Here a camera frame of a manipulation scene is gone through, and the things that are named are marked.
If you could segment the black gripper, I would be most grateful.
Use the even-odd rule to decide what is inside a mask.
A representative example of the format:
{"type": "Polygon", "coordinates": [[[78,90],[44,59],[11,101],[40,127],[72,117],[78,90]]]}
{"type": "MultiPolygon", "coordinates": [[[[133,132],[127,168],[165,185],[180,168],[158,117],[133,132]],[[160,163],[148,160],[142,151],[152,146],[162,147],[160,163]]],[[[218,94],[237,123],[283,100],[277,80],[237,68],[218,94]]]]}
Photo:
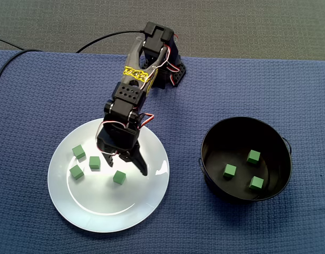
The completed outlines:
{"type": "MultiPolygon", "coordinates": [[[[97,147],[106,153],[116,151],[125,162],[132,162],[143,175],[147,175],[147,164],[140,153],[139,130],[132,125],[124,128],[119,123],[103,123],[96,136],[97,147]]],[[[107,164],[113,167],[113,155],[103,154],[107,164]]]]}

